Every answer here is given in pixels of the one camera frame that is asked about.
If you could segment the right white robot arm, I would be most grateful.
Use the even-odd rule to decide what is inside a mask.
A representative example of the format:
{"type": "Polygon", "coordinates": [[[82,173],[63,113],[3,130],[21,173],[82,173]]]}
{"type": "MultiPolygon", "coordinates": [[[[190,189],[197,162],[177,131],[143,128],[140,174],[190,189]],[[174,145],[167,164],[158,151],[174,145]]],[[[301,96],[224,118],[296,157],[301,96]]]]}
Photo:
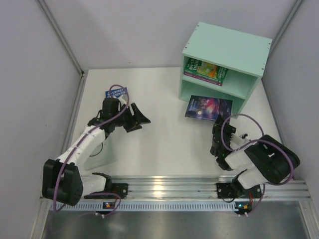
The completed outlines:
{"type": "Polygon", "coordinates": [[[232,179],[231,188],[238,194],[264,183],[282,185],[291,180],[300,165],[299,157],[268,134],[249,140],[237,136],[228,118],[218,115],[212,128],[210,153],[222,170],[240,170],[232,179]]]}

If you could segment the blue treehouse book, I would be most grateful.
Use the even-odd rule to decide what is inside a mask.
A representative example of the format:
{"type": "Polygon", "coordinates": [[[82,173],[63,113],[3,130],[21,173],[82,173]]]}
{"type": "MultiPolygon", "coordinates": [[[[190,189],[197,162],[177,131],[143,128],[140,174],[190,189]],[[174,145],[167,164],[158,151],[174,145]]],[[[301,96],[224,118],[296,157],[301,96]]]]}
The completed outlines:
{"type": "Polygon", "coordinates": [[[118,98],[121,95],[126,95],[127,96],[127,87],[118,88],[118,89],[112,89],[112,90],[108,90],[108,91],[105,92],[105,97],[106,98],[109,98],[109,97],[118,98]]]}

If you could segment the green 104-storey treehouse book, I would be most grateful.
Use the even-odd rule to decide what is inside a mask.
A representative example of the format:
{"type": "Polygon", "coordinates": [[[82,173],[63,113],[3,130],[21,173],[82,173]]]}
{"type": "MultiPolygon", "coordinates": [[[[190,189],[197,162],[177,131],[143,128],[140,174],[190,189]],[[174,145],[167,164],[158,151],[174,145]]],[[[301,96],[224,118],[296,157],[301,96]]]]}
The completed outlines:
{"type": "Polygon", "coordinates": [[[203,76],[208,79],[223,81],[226,77],[228,69],[198,59],[189,58],[185,65],[184,72],[196,76],[203,76]]]}

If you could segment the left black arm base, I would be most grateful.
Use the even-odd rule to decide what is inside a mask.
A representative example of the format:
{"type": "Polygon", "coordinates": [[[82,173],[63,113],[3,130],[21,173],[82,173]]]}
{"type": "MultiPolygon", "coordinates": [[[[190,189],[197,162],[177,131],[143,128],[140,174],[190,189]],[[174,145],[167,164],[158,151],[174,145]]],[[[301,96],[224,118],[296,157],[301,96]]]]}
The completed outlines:
{"type": "Polygon", "coordinates": [[[114,195],[106,195],[105,193],[117,194],[121,199],[125,198],[128,194],[128,184],[127,183],[113,183],[109,189],[106,189],[99,193],[104,193],[103,195],[87,195],[84,196],[85,199],[116,199],[114,195]]]}

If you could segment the pale green booklet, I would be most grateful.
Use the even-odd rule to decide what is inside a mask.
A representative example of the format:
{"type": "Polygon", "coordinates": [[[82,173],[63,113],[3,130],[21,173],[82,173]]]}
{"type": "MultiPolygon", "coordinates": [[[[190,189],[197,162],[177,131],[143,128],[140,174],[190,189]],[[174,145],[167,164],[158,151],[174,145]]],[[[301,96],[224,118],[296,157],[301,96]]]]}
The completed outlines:
{"type": "Polygon", "coordinates": [[[86,171],[93,170],[116,161],[113,144],[110,140],[104,140],[98,145],[91,153],[89,158],[84,163],[84,169],[86,171]]]}

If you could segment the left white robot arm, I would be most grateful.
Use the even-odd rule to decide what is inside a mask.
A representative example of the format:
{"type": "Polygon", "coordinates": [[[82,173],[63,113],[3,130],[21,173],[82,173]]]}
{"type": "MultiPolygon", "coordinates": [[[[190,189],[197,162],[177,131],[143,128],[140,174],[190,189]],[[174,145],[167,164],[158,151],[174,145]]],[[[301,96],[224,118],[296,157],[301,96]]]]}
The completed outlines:
{"type": "Polygon", "coordinates": [[[135,103],[105,98],[102,109],[87,123],[80,137],[57,159],[43,166],[42,196],[54,203],[74,206],[82,197],[112,197],[112,179],[104,173],[88,173],[84,163],[118,127],[126,132],[141,129],[151,121],[135,103]]]}

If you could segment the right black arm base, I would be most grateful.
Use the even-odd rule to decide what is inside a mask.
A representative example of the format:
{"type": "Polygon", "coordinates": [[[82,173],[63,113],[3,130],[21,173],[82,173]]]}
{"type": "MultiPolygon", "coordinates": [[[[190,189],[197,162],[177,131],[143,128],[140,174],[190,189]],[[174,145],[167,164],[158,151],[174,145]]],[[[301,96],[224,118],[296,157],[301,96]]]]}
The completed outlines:
{"type": "Polygon", "coordinates": [[[233,178],[231,182],[216,184],[218,199],[223,199],[225,202],[232,202],[235,199],[249,199],[251,196],[253,199],[261,197],[262,189],[260,185],[244,189],[244,187],[239,183],[238,177],[239,175],[233,178]]]}

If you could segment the dark galaxy cover book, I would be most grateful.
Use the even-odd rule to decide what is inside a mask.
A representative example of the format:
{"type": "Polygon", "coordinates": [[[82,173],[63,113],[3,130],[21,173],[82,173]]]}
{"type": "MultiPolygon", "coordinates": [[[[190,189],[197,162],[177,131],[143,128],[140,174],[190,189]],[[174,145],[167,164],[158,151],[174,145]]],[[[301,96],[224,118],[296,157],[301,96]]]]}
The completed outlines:
{"type": "Polygon", "coordinates": [[[221,115],[226,119],[231,115],[232,104],[232,100],[192,95],[185,117],[215,121],[221,115]]]}

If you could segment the purple 117-storey treehouse book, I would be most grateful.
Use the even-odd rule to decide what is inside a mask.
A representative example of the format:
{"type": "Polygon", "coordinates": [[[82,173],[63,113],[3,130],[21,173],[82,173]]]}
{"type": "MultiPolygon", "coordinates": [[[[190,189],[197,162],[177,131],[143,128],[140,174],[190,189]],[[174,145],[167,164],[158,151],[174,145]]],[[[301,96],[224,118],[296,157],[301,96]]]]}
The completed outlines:
{"type": "Polygon", "coordinates": [[[202,81],[206,81],[206,82],[209,82],[211,84],[222,86],[222,82],[220,82],[220,81],[218,81],[216,79],[210,79],[208,77],[199,76],[199,75],[188,73],[188,72],[184,72],[184,75],[189,76],[189,77],[193,77],[195,79],[199,79],[199,80],[202,80],[202,81]]]}

